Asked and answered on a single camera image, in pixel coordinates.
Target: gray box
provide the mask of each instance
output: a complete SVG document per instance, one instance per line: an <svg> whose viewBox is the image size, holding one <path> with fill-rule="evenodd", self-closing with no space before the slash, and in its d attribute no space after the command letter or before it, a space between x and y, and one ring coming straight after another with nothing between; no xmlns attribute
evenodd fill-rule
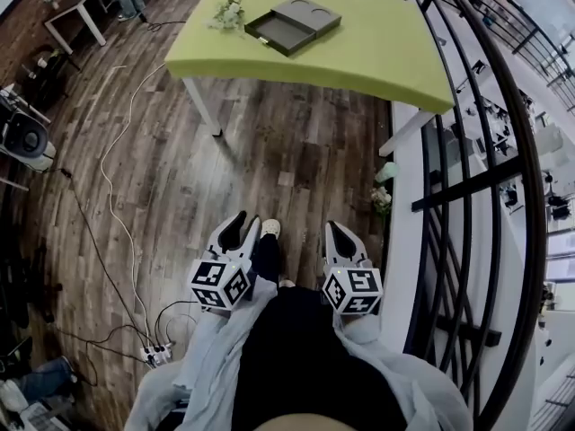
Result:
<svg viewBox="0 0 575 431"><path fill-rule="evenodd" d="M287 0L247 23L247 33L289 56L338 26L341 16L311 0Z"/></svg>

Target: black metal railing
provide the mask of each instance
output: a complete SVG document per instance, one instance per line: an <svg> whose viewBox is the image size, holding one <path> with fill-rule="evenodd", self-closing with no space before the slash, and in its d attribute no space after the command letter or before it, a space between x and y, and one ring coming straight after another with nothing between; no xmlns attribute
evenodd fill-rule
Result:
<svg viewBox="0 0 575 431"><path fill-rule="evenodd" d="M520 374L539 312L539 303L544 281L546 227L544 218L544 194L541 172L537 159L535 141L526 114L524 100L513 80L507 64L479 18L477 10L468 0L450 0L461 16L468 22L477 42L497 81L509 113L509 121L517 140L517 156L497 164L491 139L490 124L483 105L482 95L475 78L475 72L464 47L457 36L445 9L443 0L412 0L420 7L429 30L436 41L438 52L446 69L447 79L454 97L454 123L448 123L457 139L461 156L462 180L449 183L448 161L444 123L440 116L421 130L424 171L424 198L412 204L413 211L423 212L421 234L420 272L414 299L411 325L405 344L405 351L426 359L446 372L451 365L451 376L460 388L465 400L472 407L476 429L491 429L505 407ZM463 125L461 104L454 85L449 64L442 48L442 41L431 23L427 11L431 5L438 11L442 23L456 47L477 108L485 142L487 170L474 176L470 173L469 152ZM435 124L438 141L440 176L434 184L429 174L430 126ZM485 348L494 347L501 334L491 329L491 318L496 303L500 281L501 254L501 204L500 183L520 175L525 191L526 254L524 274L517 311L517 319L510 337L509 349L492 391L480 390L480 360ZM487 280L487 293L482 317L473 320L472 306L467 294L472 252L472 194L488 190L491 197L491 263ZM449 205L452 201L463 202L463 245L459 262L449 237ZM425 286L429 273L426 264L428 253L435 264L435 289L427 295ZM443 354L436 359L437 330L447 332L447 343ZM480 397L485 398L482 407Z"/></svg>
<svg viewBox="0 0 575 431"><path fill-rule="evenodd" d="M457 8L454 0L439 0ZM483 24L511 50L521 56L575 114L575 73L566 48L557 47L535 20L514 0L468 0Z"/></svg>

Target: power strip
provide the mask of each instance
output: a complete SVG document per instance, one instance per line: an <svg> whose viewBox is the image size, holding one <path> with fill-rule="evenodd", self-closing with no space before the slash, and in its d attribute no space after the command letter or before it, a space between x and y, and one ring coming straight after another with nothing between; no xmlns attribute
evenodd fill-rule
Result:
<svg viewBox="0 0 575 431"><path fill-rule="evenodd" d="M153 345L146 348L140 348L140 355L144 362L150 364L152 367L157 367L162 364L172 362L172 351L170 347L172 343L167 345Z"/></svg>

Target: brick wall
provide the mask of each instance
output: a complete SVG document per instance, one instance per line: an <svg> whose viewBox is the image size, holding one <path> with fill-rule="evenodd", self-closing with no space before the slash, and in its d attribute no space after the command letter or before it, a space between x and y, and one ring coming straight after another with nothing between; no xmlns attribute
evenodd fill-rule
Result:
<svg viewBox="0 0 575 431"><path fill-rule="evenodd" d="M0 85L13 82L20 60L38 46L58 44L43 21L50 7L44 0L20 0L0 24Z"/></svg>

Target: white jacket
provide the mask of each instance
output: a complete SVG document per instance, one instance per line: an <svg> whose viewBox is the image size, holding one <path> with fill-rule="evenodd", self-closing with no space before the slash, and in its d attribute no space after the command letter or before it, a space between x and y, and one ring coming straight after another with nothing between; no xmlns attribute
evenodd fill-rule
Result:
<svg viewBox="0 0 575 431"><path fill-rule="evenodd" d="M258 277L252 301L241 302L229 321L203 313L183 360L155 369L142 380L125 431L155 430L173 402L188 395L190 405L178 431L229 430L243 343L276 294L275 284ZM469 409L446 375L380 343L378 316L368 315L343 327L335 315L333 327L353 356L370 363L388 381L408 431L440 431L439 423L444 431L473 429Z"/></svg>

